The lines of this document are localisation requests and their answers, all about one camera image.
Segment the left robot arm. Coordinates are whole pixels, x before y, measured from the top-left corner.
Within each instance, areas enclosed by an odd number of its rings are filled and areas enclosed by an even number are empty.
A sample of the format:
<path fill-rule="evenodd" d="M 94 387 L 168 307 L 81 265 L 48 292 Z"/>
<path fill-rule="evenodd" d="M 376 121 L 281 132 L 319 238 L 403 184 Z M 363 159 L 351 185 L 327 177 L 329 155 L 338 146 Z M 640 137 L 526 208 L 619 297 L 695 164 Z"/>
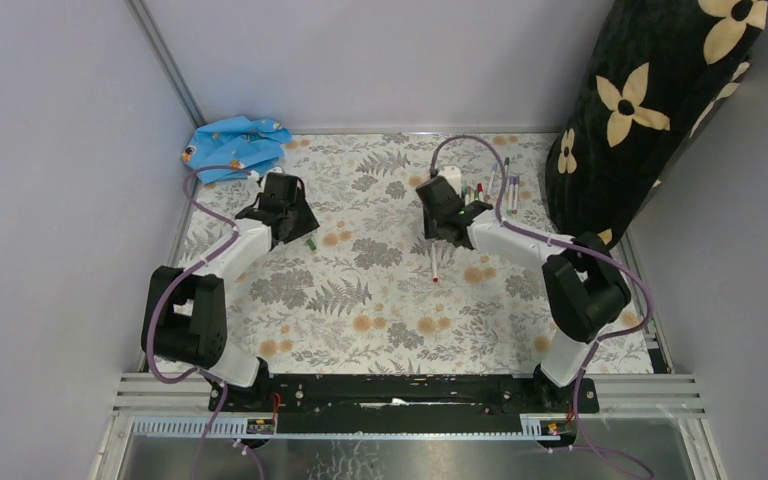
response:
<path fill-rule="evenodd" d="M 223 215 L 184 191 L 192 206 L 224 223 L 229 232 L 185 267 L 160 266 L 151 275 L 141 346 L 150 372 L 164 384 L 199 374 L 232 386 L 232 398 L 248 411 L 269 401 L 270 385 L 259 377 L 266 366 L 230 344 L 226 283 L 245 273 L 276 247 L 318 229 L 304 181 L 278 169 L 257 182 L 253 202 L 234 216 Z"/>

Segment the green cap red-end marker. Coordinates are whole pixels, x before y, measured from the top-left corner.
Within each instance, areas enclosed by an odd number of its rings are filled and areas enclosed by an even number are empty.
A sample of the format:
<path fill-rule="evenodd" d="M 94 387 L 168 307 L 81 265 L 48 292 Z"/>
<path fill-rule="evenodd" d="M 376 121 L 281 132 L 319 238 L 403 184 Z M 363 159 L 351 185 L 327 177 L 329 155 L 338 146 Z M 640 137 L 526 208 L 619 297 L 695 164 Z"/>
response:
<path fill-rule="evenodd" d="M 433 283 L 439 283 L 439 272 L 438 272 L 438 258 L 437 258 L 437 248 L 434 243 L 430 246 L 430 264 L 431 264 L 431 275 L 432 275 L 432 282 Z"/>

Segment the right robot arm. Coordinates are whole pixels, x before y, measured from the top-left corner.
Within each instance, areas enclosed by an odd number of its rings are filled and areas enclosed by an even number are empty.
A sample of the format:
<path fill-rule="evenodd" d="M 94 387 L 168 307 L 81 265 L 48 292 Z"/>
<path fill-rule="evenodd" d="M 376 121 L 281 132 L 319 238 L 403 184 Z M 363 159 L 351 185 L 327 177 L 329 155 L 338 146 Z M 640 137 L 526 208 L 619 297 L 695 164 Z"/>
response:
<path fill-rule="evenodd" d="M 499 256 L 538 270 L 559 332 L 535 374 L 535 402 L 557 412 L 573 398 L 572 383 L 605 327 L 631 301 L 618 263 L 594 234 L 577 238 L 530 230 L 499 216 L 481 201 L 466 203 L 442 175 L 421 183 L 425 237 L 456 247 Z"/>

